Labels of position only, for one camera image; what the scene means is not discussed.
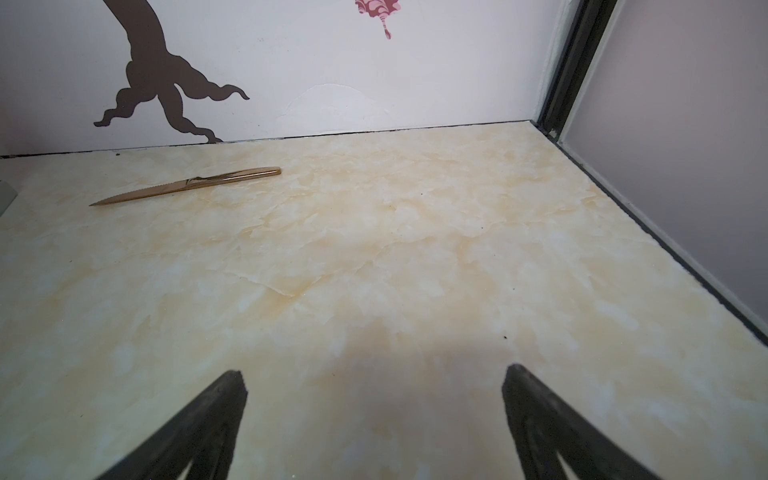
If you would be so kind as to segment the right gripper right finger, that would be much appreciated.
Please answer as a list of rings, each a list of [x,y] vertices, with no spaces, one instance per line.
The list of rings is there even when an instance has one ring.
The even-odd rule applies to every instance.
[[[507,424],[527,479],[655,479],[521,364],[502,385]]]

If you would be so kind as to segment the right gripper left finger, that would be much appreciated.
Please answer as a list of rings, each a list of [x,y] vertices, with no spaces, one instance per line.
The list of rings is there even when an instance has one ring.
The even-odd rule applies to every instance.
[[[225,479],[233,461],[248,391],[228,370],[102,479]]]

